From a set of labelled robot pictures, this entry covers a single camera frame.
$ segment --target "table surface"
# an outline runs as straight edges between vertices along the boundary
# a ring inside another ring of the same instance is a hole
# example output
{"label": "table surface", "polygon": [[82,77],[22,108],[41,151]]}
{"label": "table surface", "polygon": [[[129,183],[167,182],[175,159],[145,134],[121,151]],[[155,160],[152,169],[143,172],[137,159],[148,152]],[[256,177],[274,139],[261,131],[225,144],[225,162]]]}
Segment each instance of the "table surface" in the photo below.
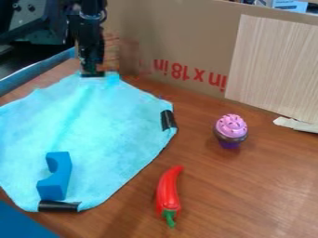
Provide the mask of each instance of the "table surface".
{"label": "table surface", "polygon": [[[48,86],[79,68],[68,60],[0,98],[0,105]],[[318,237],[318,139],[275,126],[277,115],[151,80],[128,83],[173,102],[178,134],[106,203],[75,213],[26,213],[61,237]],[[211,127],[234,112],[249,125],[240,149],[224,150]],[[184,165],[177,227],[154,213],[160,175]],[[3,191],[0,199],[10,204]]]}

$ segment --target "light wood board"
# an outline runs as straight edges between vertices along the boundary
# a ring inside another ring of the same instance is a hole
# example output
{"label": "light wood board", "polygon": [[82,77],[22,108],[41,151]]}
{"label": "light wood board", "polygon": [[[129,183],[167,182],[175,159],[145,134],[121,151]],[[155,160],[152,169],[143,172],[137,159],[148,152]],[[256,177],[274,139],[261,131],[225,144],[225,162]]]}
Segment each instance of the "light wood board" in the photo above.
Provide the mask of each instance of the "light wood board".
{"label": "light wood board", "polygon": [[318,27],[242,15],[225,97],[318,123]]}

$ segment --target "purple cupcake base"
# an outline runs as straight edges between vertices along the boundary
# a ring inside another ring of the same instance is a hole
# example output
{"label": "purple cupcake base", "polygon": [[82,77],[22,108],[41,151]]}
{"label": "purple cupcake base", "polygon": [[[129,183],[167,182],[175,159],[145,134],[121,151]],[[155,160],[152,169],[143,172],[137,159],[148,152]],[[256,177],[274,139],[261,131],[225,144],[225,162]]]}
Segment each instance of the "purple cupcake base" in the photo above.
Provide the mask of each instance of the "purple cupcake base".
{"label": "purple cupcake base", "polygon": [[235,149],[237,147],[239,147],[240,143],[238,142],[227,142],[227,141],[223,141],[223,140],[219,140],[219,144],[221,147],[223,147],[224,149]]}

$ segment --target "cardboard box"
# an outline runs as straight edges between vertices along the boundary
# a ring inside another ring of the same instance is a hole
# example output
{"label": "cardboard box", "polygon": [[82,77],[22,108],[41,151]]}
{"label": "cardboard box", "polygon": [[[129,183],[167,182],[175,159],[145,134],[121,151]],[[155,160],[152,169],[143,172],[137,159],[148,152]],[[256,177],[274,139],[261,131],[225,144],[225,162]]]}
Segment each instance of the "cardboard box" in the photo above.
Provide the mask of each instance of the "cardboard box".
{"label": "cardboard box", "polygon": [[222,98],[242,14],[318,24],[312,15],[214,0],[109,0],[108,11],[122,73]]}
{"label": "cardboard box", "polygon": [[256,0],[255,4],[262,7],[306,13],[308,3],[293,0]]}

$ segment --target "red chili pepper toy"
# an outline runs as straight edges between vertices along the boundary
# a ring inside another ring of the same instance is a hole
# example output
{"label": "red chili pepper toy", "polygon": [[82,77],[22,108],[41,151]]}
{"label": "red chili pepper toy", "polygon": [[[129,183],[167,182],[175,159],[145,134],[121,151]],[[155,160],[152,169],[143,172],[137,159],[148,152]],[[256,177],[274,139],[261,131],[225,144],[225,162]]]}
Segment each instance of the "red chili pepper toy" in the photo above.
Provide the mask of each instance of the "red chili pepper toy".
{"label": "red chili pepper toy", "polygon": [[177,193],[177,177],[183,166],[173,166],[161,177],[156,191],[156,210],[158,216],[166,219],[166,224],[174,228],[174,218],[179,215],[181,206]]}

